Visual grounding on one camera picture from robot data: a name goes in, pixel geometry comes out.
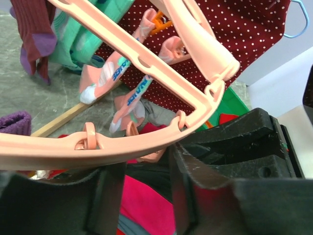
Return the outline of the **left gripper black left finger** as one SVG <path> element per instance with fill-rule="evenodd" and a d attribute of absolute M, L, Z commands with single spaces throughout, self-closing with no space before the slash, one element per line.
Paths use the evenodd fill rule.
<path fill-rule="evenodd" d="M 2 235 L 114 235 L 126 163 L 81 173 L 71 182 L 0 173 Z"/>

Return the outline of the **pink round clip hanger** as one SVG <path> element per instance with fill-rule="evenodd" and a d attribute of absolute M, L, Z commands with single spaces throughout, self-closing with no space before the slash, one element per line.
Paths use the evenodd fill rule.
<path fill-rule="evenodd" d="M 192 106 L 194 111 L 189 115 L 178 111 L 168 127 L 126 138 L 103 136 L 95 131 L 90 122 L 85 124 L 83 131 L 62 139 L 1 134 L 2 170 L 54 170 L 111 165 L 158 151 L 190 135 L 215 112 L 223 97 L 225 82 L 239 69 L 239 62 L 216 40 L 194 0 L 156 0 L 154 5 L 172 20 L 188 51 L 187 55 L 179 55 L 178 60 L 191 58 L 209 82 L 203 92 L 88 1 L 55 0 L 53 4 L 144 73 L 144 78 L 121 108 L 122 115 L 132 109 L 153 80 Z"/>

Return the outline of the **orange sock in tray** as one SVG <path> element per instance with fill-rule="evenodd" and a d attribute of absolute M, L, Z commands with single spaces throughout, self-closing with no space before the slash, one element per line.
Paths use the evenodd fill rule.
<path fill-rule="evenodd" d="M 208 129 L 213 127 L 213 125 L 208 120 L 204 124 Z"/>

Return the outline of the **wooden clothes rack frame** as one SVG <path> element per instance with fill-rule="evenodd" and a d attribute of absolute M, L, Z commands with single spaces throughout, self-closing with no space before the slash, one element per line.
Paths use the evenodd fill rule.
<path fill-rule="evenodd" d="M 117 82 L 113 89 L 116 89 L 121 84 L 121 81 Z M 96 130 L 101 134 L 110 136 L 108 131 L 108 121 L 112 119 L 113 114 L 113 96 L 115 93 L 113 89 L 109 90 L 106 95 L 103 95 L 93 104 L 86 105 L 78 103 L 51 122 L 33 132 L 31 136 L 48 137 L 58 136 L 62 133 L 71 134 L 75 131 L 80 131 L 82 125 L 87 121 L 93 122 Z"/>

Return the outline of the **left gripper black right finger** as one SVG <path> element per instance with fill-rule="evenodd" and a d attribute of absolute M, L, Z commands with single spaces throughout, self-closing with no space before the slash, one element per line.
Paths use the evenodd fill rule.
<path fill-rule="evenodd" d="M 310 235 L 313 182 L 229 179 L 180 144 L 169 148 L 172 198 L 179 235 Z"/>

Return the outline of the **maroon purple hanging sock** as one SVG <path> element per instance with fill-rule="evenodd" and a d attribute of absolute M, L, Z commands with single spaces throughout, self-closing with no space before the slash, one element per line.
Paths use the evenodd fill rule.
<path fill-rule="evenodd" d="M 24 70 L 37 73 L 50 84 L 48 57 L 57 44 L 51 25 L 56 7 L 47 0 L 12 0 L 11 15 L 17 20 L 22 40 L 20 63 Z"/>

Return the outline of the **grey folded towel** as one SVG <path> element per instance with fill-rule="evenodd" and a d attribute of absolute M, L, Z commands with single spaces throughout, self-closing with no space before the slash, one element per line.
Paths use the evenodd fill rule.
<path fill-rule="evenodd" d="M 125 235 L 149 235 L 144 228 L 121 214 L 119 215 L 117 228 Z"/>

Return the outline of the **red folded towel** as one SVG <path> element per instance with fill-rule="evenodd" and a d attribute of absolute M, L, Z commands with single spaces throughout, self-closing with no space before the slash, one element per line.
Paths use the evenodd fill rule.
<path fill-rule="evenodd" d="M 116 235 L 126 163 L 38 174 L 34 235 Z"/>

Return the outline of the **grey cloth under dress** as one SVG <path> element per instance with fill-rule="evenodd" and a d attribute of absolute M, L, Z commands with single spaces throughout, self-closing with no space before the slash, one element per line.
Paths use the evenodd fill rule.
<path fill-rule="evenodd" d="M 176 113 L 146 99 L 141 100 L 146 110 L 146 120 L 154 126 L 169 125 Z"/>

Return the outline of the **teal hanging sock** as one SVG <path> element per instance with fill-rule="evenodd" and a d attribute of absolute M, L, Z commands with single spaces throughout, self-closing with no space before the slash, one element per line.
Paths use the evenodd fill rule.
<path fill-rule="evenodd" d="M 119 22 L 133 4 L 133 0 L 90 0 L 114 22 Z M 57 63 L 74 72 L 81 73 L 84 64 L 101 67 L 104 59 L 95 53 L 102 40 L 78 23 L 67 13 L 60 11 L 54 18 L 52 29 L 57 36 L 57 45 L 49 56 Z"/>

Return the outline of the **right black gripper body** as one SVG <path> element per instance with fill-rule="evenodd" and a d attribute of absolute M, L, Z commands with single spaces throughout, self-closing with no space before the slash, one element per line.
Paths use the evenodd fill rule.
<path fill-rule="evenodd" d="M 229 178 L 304 178 L 286 126 L 261 108 L 180 141 Z"/>

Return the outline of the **purple orange striped sock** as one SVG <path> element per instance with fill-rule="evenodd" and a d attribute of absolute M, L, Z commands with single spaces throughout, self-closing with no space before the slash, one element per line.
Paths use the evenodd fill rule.
<path fill-rule="evenodd" d="M 17 111 L 0 118 L 0 132 L 14 135 L 31 135 L 31 115 L 26 111 Z"/>

